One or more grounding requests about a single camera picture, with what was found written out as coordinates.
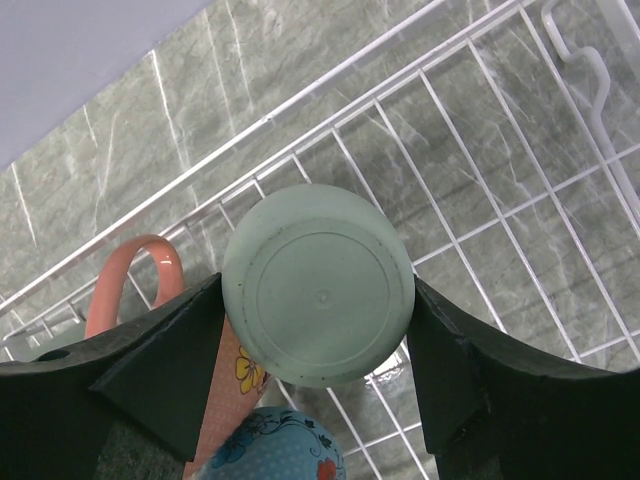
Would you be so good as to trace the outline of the short green plastic cup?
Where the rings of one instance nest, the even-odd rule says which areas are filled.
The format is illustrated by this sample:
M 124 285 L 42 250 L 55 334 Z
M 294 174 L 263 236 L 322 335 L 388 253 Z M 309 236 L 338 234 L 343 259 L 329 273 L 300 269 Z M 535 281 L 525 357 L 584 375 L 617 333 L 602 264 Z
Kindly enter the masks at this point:
M 222 296 L 257 364 L 287 383 L 324 388 L 366 376 L 395 352 L 415 281 L 404 243 L 373 204 L 304 184 L 266 196 L 236 226 Z

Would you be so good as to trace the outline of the blue flowered mug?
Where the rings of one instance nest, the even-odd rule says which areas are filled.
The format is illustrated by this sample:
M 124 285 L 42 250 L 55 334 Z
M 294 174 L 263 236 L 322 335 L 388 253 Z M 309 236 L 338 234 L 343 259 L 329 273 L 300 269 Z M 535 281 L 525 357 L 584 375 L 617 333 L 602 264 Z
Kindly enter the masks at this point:
M 193 479 L 345 479 L 341 448 L 309 415 L 254 409 L 191 476 Z

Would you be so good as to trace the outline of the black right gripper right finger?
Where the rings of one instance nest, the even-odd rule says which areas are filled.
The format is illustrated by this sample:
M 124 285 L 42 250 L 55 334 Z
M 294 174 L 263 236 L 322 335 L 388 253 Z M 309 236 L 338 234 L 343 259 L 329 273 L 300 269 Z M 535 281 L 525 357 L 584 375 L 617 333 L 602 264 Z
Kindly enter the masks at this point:
M 639 374 L 533 348 L 423 281 L 407 332 L 427 451 L 443 479 L 635 479 Z

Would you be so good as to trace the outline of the brown-pink ceramic mug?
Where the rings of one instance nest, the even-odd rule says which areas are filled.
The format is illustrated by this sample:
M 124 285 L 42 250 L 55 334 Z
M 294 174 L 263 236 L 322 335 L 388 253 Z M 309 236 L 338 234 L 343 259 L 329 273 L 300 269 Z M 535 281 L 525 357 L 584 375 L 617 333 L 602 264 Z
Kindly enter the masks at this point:
M 134 237 L 111 253 L 99 274 L 89 307 L 86 339 L 116 326 L 127 273 L 141 249 L 151 254 L 158 272 L 155 308 L 185 291 L 182 263 L 173 245 L 158 235 Z M 195 459 L 186 464 L 185 479 L 195 477 L 198 469 L 254 409 L 269 379 L 269 374 L 250 358 L 230 323 L 225 321 Z

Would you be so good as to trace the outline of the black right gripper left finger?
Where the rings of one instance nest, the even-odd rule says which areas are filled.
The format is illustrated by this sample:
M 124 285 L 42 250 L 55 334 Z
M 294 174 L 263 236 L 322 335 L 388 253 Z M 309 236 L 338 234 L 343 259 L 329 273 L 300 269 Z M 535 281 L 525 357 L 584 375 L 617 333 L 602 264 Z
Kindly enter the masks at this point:
M 214 275 L 90 339 L 1 367 L 5 479 L 179 479 L 201 430 L 224 306 Z

